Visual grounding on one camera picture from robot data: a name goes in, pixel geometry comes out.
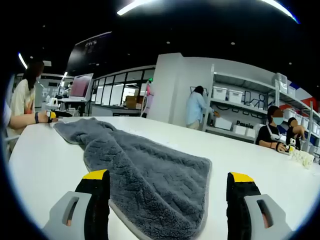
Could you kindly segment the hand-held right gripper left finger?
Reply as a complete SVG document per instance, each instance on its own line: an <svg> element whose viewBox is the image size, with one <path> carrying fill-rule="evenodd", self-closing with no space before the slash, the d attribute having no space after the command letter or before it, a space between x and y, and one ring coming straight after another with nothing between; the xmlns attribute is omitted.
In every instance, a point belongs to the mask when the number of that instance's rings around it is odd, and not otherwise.
<svg viewBox="0 0 320 240"><path fill-rule="evenodd" d="M91 171L50 209L42 230L49 240L107 240L109 199L109 171Z"/></svg>

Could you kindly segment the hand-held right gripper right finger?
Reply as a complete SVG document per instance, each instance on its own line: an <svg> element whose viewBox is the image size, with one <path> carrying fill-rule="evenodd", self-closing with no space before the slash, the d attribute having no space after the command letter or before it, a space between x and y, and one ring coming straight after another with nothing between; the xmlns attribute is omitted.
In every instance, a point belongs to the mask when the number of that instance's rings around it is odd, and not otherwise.
<svg viewBox="0 0 320 240"><path fill-rule="evenodd" d="M287 240L293 234L285 211L246 174L228 173L226 202L229 240Z"/></svg>

